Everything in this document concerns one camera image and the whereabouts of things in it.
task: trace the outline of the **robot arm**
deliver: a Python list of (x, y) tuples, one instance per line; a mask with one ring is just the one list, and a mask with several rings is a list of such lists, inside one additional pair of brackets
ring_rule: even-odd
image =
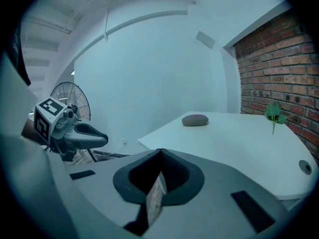
[(63, 161), (72, 161), (77, 149), (102, 147), (109, 140), (89, 121), (80, 120), (76, 110), (53, 98), (35, 106), (35, 130)]

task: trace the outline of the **electric fan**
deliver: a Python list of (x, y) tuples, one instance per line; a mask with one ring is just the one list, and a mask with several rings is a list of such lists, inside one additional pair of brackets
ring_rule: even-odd
[(72, 82), (62, 82), (51, 93), (51, 97), (66, 104), (80, 120), (90, 120), (89, 102), (79, 86)]

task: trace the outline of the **white ceiling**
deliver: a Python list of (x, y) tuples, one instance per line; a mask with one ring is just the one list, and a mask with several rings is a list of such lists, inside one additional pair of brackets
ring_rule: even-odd
[(89, 15), (114, 0), (37, 0), (21, 23), (21, 44), (30, 89), (41, 99), (42, 85), (59, 44)]

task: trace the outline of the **red brick wall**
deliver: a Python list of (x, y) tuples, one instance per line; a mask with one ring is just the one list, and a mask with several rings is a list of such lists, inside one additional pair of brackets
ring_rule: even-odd
[(319, 55), (292, 10), (235, 44), (243, 114), (278, 102), (286, 123), (319, 161)]

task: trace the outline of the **white table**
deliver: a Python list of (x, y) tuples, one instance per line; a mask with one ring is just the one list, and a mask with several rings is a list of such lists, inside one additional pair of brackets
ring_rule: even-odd
[[(190, 114), (209, 118), (205, 126), (183, 126)], [(300, 139), (286, 126), (264, 116), (187, 112), (139, 139), (148, 149), (166, 148), (232, 166), (266, 188), (280, 200), (303, 198), (314, 188), (319, 170)], [(300, 160), (312, 167), (306, 175)]]

